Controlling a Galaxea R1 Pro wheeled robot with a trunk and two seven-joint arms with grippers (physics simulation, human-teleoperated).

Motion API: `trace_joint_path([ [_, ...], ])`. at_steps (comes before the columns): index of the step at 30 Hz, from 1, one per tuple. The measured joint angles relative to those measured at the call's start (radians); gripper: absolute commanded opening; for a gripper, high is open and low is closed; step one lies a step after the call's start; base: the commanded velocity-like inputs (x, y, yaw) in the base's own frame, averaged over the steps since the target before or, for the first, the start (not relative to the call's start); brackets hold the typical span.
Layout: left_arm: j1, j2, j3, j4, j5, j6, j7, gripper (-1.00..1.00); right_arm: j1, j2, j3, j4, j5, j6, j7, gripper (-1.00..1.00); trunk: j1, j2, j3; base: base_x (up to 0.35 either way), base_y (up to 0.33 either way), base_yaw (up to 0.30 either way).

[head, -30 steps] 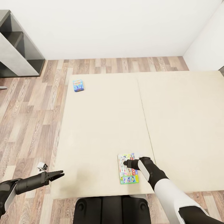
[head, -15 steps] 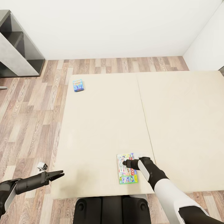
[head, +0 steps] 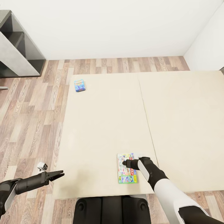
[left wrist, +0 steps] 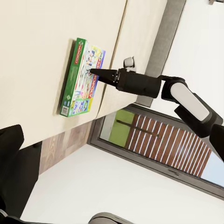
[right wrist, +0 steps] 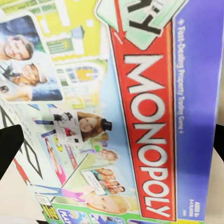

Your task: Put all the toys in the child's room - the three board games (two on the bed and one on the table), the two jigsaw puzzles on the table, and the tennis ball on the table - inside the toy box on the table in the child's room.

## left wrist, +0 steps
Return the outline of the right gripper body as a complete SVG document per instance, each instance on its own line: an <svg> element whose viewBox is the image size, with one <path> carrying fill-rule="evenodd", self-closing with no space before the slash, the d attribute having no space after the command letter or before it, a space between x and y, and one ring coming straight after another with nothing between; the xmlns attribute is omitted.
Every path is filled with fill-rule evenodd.
<svg viewBox="0 0 224 224"><path fill-rule="evenodd" d="M143 96L147 86L148 75L127 71L121 68L117 90Z"/></svg>

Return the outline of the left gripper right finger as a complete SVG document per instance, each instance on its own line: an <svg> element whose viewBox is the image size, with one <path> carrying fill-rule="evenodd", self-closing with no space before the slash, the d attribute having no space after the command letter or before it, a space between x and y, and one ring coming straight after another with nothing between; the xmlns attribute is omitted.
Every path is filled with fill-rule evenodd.
<svg viewBox="0 0 224 224"><path fill-rule="evenodd" d="M224 126L213 124L209 140L224 162Z"/></svg>

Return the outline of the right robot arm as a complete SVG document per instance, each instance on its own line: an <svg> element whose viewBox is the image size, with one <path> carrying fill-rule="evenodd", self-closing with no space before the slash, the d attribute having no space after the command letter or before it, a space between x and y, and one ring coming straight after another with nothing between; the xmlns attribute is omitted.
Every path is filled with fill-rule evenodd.
<svg viewBox="0 0 224 224"><path fill-rule="evenodd" d="M186 80L163 75L156 78L136 72L134 56L125 59L123 68L119 70L90 69L90 73L99 76L98 81L115 86L118 91L151 98L158 97L161 81L166 81L162 88L161 99L179 104L174 112L222 160L209 137L213 124L224 126L224 119L196 93L192 93L185 83Z"/></svg>

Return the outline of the board game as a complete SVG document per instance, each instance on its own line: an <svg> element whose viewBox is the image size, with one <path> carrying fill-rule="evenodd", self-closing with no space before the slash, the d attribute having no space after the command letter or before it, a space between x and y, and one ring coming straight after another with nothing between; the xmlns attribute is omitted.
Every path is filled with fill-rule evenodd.
<svg viewBox="0 0 224 224"><path fill-rule="evenodd" d="M60 115L72 117L90 112L106 51L83 38L77 38Z"/></svg>

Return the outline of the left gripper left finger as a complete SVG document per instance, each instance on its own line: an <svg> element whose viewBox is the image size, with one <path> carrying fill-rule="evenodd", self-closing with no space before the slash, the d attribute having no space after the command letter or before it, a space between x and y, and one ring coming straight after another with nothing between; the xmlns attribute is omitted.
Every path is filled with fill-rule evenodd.
<svg viewBox="0 0 224 224"><path fill-rule="evenodd" d="M0 129L0 180L24 142L20 124Z"/></svg>

